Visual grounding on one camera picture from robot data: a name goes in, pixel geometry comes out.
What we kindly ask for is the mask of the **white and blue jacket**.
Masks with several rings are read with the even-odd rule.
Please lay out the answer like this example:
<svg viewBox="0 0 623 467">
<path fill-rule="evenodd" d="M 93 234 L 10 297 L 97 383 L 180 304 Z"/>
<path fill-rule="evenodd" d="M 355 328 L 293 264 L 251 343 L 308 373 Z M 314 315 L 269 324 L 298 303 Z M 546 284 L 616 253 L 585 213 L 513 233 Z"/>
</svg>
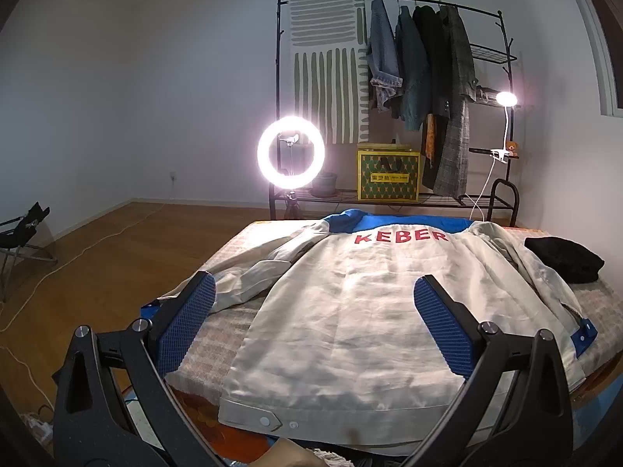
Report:
<svg viewBox="0 0 623 467">
<path fill-rule="evenodd" d="M 281 229 L 263 223 L 204 270 L 215 278 L 215 313 L 254 298 L 261 306 L 220 389 L 196 350 L 166 380 L 214 400 L 228 426 L 333 444 L 421 441 L 461 385 L 415 308 L 425 275 L 478 321 L 511 334 L 551 331 L 570 388 L 592 368 L 574 292 L 496 223 L 363 226 L 343 214 Z"/>
</svg>

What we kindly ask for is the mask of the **black clothes rack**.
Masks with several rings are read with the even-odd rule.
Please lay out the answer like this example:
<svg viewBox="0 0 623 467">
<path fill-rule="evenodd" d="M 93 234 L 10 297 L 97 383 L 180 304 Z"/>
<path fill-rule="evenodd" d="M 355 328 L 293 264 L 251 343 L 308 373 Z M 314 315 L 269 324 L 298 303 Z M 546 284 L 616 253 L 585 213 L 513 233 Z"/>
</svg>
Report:
<svg viewBox="0 0 623 467">
<path fill-rule="evenodd" d="M 504 49 L 492 49 L 492 47 L 488 46 L 480 46 L 479 44 L 471 43 L 472 55 L 475 60 L 485 61 L 487 63 L 493 63 L 501 67 L 506 73 L 509 81 L 509 86 L 512 91 L 513 88 L 513 74 L 512 74 L 512 62 L 517 61 L 517 57 L 511 54 L 511 46 L 513 42 L 513 38 L 508 38 L 507 31 L 505 27 L 505 21 L 502 11 L 489 12 L 482 9 L 478 9 L 477 7 L 468 6 L 464 4 L 458 4 L 454 2 L 449 2 L 445 0 L 405 0 L 412 3 L 429 3 L 436 4 L 437 6 L 446 5 L 453 6 L 457 10 L 469 11 L 478 15 L 487 16 L 493 18 L 496 22 L 495 24 L 500 28 L 500 32 L 503 35 L 504 40 Z M 281 57 L 282 57 L 282 37 L 285 32 L 285 29 L 282 26 L 282 7 L 285 5 L 291 5 L 290 0 L 277 0 L 277 10 L 276 10 L 276 57 L 275 57 L 275 69 L 276 69 L 276 116 L 277 119 L 280 119 L 281 116 Z M 511 174 L 511 161 L 512 159 L 519 159 L 519 155 L 516 154 L 515 150 L 509 150 L 508 144 L 514 138 L 514 111 L 519 108 L 517 104 L 516 97 L 511 92 L 500 92 L 500 99 L 503 101 L 501 104 L 497 101 L 497 94 L 493 96 L 482 95 L 476 98 L 474 104 L 483 105 L 484 107 L 502 107 L 505 111 L 505 136 L 503 146 L 506 148 L 505 151 L 501 150 L 486 150 L 481 149 L 480 147 L 470 147 L 469 151 L 475 154 L 482 154 L 489 156 L 493 159 L 493 162 L 501 163 L 506 167 L 505 177 L 497 178 L 493 181 L 491 186 L 491 191 L 488 195 L 483 194 L 480 199 L 485 199 L 488 201 L 487 205 L 485 205 L 486 211 L 484 211 L 484 216 L 486 220 L 492 220 L 493 212 L 496 210 L 508 210 L 510 212 L 509 225 L 516 226 L 517 216 L 519 215 L 519 201 L 521 200 L 521 195 L 519 194 L 519 189 L 515 186 L 514 183 L 510 180 Z M 497 194 L 497 189 L 500 186 L 504 186 L 508 188 L 512 195 L 513 200 L 509 202 L 501 198 L 500 195 Z M 276 186 L 270 183 L 269 186 L 269 194 L 268 194 L 268 205 L 270 212 L 270 219 L 277 219 L 277 211 L 276 211 L 276 201 L 282 200 L 289 208 L 288 195 L 285 190 L 276 188 Z M 460 196 L 458 199 L 451 199 L 451 197 L 442 197 L 440 195 L 436 195 L 433 193 L 427 193 L 423 195 L 424 200 L 428 201 L 433 198 L 440 198 L 438 200 L 433 201 L 432 203 L 424 202 L 424 207 L 430 207 L 433 209 L 458 209 L 458 208 L 480 208 L 480 204 L 474 205 L 472 199 L 472 207 L 470 205 L 463 204 L 463 201 L 468 198 L 467 193 L 463 196 Z M 311 194 L 307 194 L 304 201 L 308 202 L 324 202 L 335 199 L 333 197 L 328 197 L 328 199 L 316 198 Z"/>
</svg>

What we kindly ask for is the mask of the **black folded garment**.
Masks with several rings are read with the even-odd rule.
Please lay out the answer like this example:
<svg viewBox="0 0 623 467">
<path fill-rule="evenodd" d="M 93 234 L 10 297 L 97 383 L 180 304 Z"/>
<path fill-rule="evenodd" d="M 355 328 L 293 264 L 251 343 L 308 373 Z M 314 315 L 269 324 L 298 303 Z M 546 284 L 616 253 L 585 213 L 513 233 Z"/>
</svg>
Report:
<svg viewBox="0 0 623 467">
<path fill-rule="evenodd" d="M 567 284 L 594 283 L 605 265 L 596 253 L 575 241 L 560 237 L 527 237 L 524 245 Z"/>
</svg>

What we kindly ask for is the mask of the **grey plaid hanging coat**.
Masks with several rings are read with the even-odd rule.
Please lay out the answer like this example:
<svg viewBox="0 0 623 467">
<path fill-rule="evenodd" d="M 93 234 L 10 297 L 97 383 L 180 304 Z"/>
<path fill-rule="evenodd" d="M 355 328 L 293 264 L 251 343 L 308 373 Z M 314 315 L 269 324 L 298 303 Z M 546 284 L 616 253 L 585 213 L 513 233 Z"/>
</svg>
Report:
<svg viewBox="0 0 623 467">
<path fill-rule="evenodd" d="M 445 63 L 450 67 L 450 73 L 438 79 L 449 80 L 450 93 L 445 97 L 445 114 L 437 122 L 443 143 L 431 188 L 437 195 L 460 197 L 467 189 L 469 102 L 476 99 L 477 79 L 469 37 L 458 8 L 441 5 L 436 16 L 442 26 L 443 45 L 448 51 Z"/>
</svg>

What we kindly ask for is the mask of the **yellow green storage box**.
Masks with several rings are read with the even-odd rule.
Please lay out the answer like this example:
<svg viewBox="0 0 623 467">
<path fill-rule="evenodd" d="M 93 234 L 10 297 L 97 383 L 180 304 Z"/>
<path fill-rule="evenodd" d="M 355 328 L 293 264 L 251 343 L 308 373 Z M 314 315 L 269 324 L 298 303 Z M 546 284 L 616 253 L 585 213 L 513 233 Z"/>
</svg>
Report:
<svg viewBox="0 0 623 467">
<path fill-rule="evenodd" d="M 421 155 L 407 144 L 359 144 L 357 198 L 373 204 L 419 201 Z"/>
</svg>

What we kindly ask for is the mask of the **dark plant pot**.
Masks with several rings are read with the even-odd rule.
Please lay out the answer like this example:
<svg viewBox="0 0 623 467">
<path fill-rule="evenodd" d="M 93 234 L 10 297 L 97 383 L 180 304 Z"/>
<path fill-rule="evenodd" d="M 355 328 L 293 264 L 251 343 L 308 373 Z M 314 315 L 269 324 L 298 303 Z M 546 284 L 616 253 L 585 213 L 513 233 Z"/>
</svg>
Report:
<svg viewBox="0 0 623 467">
<path fill-rule="evenodd" d="M 337 174 L 321 172 L 311 182 L 310 194 L 318 198 L 330 198 L 337 195 Z"/>
</svg>

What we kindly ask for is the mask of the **dark green hanging jacket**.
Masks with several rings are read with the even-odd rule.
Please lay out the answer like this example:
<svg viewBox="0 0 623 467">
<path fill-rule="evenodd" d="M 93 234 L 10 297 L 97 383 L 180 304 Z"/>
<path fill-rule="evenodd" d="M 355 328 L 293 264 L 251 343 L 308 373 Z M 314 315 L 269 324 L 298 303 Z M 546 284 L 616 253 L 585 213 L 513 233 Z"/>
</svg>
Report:
<svg viewBox="0 0 623 467">
<path fill-rule="evenodd" d="M 430 112 L 432 88 L 427 52 L 406 5 L 400 6 L 396 40 L 402 64 L 400 115 L 405 129 L 415 132 Z"/>
</svg>

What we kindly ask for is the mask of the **white clip desk lamp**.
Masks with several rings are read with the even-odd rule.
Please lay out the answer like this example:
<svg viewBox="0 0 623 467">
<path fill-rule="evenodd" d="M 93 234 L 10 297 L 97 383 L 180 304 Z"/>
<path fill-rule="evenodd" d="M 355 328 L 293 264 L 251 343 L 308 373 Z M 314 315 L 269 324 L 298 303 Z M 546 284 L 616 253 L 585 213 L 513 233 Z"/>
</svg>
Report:
<svg viewBox="0 0 623 467">
<path fill-rule="evenodd" d="M 477 211 L 480 214 L 481 219 L 485 219 L 485 213 L 482 211 L 482 208 L 479 206 L 479 201 L 482 199 L 484 194 L 486 193 L 487 187 L 489 186 L 489 182 L 492 178 L 493 171 L 496 165 L 499 163 L 500 165 L 507 165 L 510 162 L 511 157 L 515 154 L 515 151 L 512 150 L 510 146 L 510 125 L 511 125 L 511 110 L 515 108 L 517 105 L 517 97 L 511 91 L 501 91 L 495 94 L 495 102 L 503 108 L 504 111 L 504 132 L 502 138 L 502 144 L 499 147 L 495 147 L 489 151 L 491 157 L 491 165 L 489 168 L 489 172 L 487 177 L 482 184 L 482 188 L 480 189 L 476 199 L 471 199 L 472 207 L 470 211 L 469 218 L 472 218 L 474 212 Z"/>
</svg>

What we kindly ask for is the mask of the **denim jacket on hanger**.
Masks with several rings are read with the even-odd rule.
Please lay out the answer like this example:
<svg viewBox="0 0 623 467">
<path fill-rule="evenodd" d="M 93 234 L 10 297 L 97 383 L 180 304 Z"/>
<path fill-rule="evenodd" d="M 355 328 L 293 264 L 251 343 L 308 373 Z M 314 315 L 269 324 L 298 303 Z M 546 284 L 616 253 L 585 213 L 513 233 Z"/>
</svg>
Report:
<svg viewBox="0 0 623 467">
<path fill-rule="evenodd" d="M 389 109 L 394 98 L 402 94 L 402 77 L 387 9 L 383 0 L 371 3 L 371 28 L 368 38 L 368 68 L 370 84 L 379 112 Z"/>
</svg>

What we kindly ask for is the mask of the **striped hanging cloth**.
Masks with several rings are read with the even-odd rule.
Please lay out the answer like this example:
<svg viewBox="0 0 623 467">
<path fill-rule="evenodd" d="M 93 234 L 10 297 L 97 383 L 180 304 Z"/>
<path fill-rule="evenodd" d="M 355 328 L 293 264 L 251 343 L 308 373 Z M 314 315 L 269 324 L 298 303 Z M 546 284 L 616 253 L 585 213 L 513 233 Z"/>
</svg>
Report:
<svg viewBox="0 0 623 467">
<path fill-rule="evenodd" d="M 368 117 L 364 0 L 290 0 L 294 112 L 325 144 L 363 144 Z"/>
</svg>

